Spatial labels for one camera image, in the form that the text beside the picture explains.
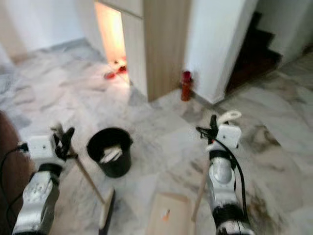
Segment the marble floor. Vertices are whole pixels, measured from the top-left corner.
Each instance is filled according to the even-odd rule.
[[[116,190],[110,235],[143,235],[157,191],[196,199],[206,141],[195,126],[208,126],[212,114],[229,109],[243,113],[236,121],[243,136],[234,153],[256,234],[313,233],[313,54],[213,106],[182,102],[179,90],[147,103],[121,77],[103,79],[110,70],[88,44],[63,45],[20,60],[0,93],[0,108],[22,139],[48,133],[55,120],[76,128],[73,145],[101,192],[110,185]],[[132,167],[118,179],[106,177],[86,151],[90,137],[110,126],[126,129],[134,140]],[[208,197],[201,202],[197,235],[215,234]],[[51,234],[95,235],[99,213],[94,193],[69,160]]]

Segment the cabinet door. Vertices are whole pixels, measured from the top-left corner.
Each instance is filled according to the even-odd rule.
[[[145,0],[148,99],[179,87],[190,0]]]
[[[122,12],[129,79],[147,96],[146,56],[143,20]]]

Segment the red object on floor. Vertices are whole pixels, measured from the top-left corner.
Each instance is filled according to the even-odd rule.
[[[181,97],[182,101],[189,101],[191,98],[191,88],[193,80],[191,78],[191,72],[185,71],[182,73],[181,79]]]
[[[104,75],[104,78],[107,80],[115,78],[115,72],[108,72]]]
[[[119,67],[116,73],[124,73],[124,72],[127,72],[126,65]]]

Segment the brown leather chair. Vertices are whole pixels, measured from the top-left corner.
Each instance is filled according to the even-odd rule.
[[[4,112],[0,111],[0,162],[4,155],[11,149],[16,148],[19,142],[19,136],[14,126],[8,120]],[[6,159],[3,166],[3,189],[6,193],[9,203],[12,202],[28,184],[30,175],[33,172],[33,164],[28,156],[21,152],[13,152]],[[17,215],[22,207],[22,198],[20,198],[12,207]],[[9,220],[13,226],[16,219],[10,213]],[[0,235],[9,235],[10,230],[6,221],[6,203],[3,195],[0,193]]]

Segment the dustpan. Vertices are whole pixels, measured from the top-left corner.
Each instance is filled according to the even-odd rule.
[[[157,193],[146,235],[195,235],[191,200],[180,194]]]

